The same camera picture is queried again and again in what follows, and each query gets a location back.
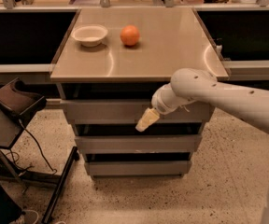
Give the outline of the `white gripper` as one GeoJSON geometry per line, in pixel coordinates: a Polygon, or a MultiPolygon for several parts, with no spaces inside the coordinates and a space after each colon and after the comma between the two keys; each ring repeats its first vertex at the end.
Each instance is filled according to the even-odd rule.
{"type": "Polygon", "coordinates": [[[171,84],[165,84],[155,91],[151,99],[153,108],[146,109],[135,128],[139,132],[144,132],[150,125],[154,124],[160,118],[160,114],[170,114],[179,107],[192,103],[193,100],[176,96],[172,90],[171,84]]]}

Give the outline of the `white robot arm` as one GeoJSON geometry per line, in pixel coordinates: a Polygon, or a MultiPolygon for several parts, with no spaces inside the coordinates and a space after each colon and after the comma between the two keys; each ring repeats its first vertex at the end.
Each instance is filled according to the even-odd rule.
{"type": "MultiPolygon", "coordinates": [[[[168,84],[154,92],[136,129],[143,132],[161,115],[194,102],[208,103],[269,134],[269,91],[218,82],[206,71],[189,68],[177,70],[168,84]]],[[[269,190],[260,224],[269,224],[269,190]]]]}

